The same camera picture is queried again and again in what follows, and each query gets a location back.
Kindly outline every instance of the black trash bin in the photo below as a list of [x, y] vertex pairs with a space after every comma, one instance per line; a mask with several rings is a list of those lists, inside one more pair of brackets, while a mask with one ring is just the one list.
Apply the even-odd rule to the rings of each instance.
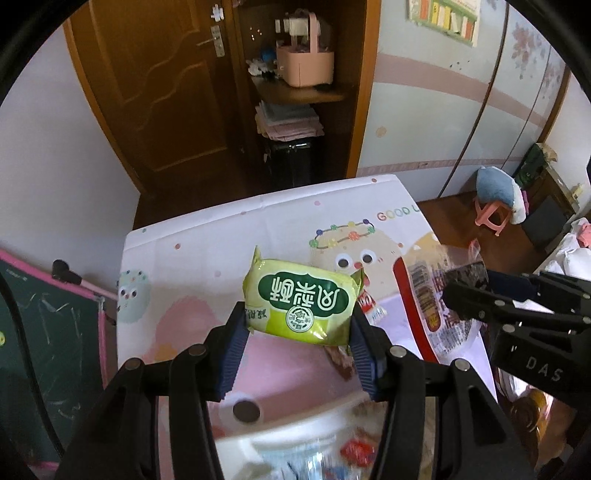
[[273, 189], [287, 190], [314, 183], [315, 152], [315, 137], [289, 142], [265, 139], [265, 163], [271, 173]]

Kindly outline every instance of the wooden door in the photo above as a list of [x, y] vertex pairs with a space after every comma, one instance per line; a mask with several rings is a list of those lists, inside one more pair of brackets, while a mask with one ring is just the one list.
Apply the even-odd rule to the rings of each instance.
[[[224, 22], [210, 17], [215, 1], [90, 0], [65, 25], [87, 98], [148, 192], [196, 186], [239, 163], [238, 99]], [[223, 57], [208, 41], [215, 25]]]

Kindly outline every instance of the door handle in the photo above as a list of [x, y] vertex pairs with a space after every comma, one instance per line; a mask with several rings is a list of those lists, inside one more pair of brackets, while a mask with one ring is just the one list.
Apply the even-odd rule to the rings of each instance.
[[205, 45], [206, 43], [213, 42], [213, 46], [216, 49], [216, 55], [218, 57], [223, 57], [226, 55], [226, 52], [223, 49], [223, 40], [222, 40], [222, 32], [220, 30], [219, 25], [214, 25], [211, 27], [212, 37], [208, 38], [207, 40], [203, 40], [197, 43], [197, 46], [200, 47], [201, 45]]
[[214, 41], [214, 40], [215, 40], [215, 38], [210, 38], [208, 40], [203, 40], [203, 41], [199, 42], [197, 44], [197, 46], [200, 47], [201, 45], [205, 45], [206, 43], [209, 43], [209, 42]]

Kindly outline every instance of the wooden floor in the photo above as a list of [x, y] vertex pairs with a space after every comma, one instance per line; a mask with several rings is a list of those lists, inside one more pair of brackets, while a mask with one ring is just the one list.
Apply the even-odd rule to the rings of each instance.
[[135, 212], [134, 230], [268, 191], [269, 178], [266, 171], [253, 175], [247, 173], [245, 168], [231, 168], [227, 175], [203, 180], [190, 189], [164, 192], [153, 197], [142, 195]]
[[534, 248], [519, 225], [507, 225], [500, 236], [485, 226], [476, 226], [473, 198], [474, 192], [470, 192], [419, 202], [418, 206], [442, 244], [467, 247], [477, 238], [487, 268], [532, 273], [548, 255]]

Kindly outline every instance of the pink frame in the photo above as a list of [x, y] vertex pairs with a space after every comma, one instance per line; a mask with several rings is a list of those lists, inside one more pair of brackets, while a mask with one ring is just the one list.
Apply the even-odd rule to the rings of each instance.
[[[84, 297], [86, 299], [96, 299], [97, 295], [95, 295], [90, 290], [80, 287], [78, 285], [72, 285], [70, 283], [63, 283], [59, 280], [55, 280], [51, 277], [51, 275], [47, 272], [38, 270], [35, 267], [30, 266], [26, 262], [13, 257], [8, 252], [2, 250], [0, 248], [0, 260], [5, 261], [6, 263], [12, 265], [14, 268], [18, 268], [22, 270], [27, 275], [35, 277], [49, 285], [53, 285], [57, 288], [62, 290], [69, 291], [80, 297]], [[100, 376], [103, 381], [103, 388], [106, 388], [108, 382], [107, 377], [107, 356], [106, 356], [106, 331], [105, 331], [105, 322], [106, 322], [106, 313], [104, 311], [99, 310], [99, 317], [97, 319], [98, 327], [99, 327], [99, 359], [100, 359]]]

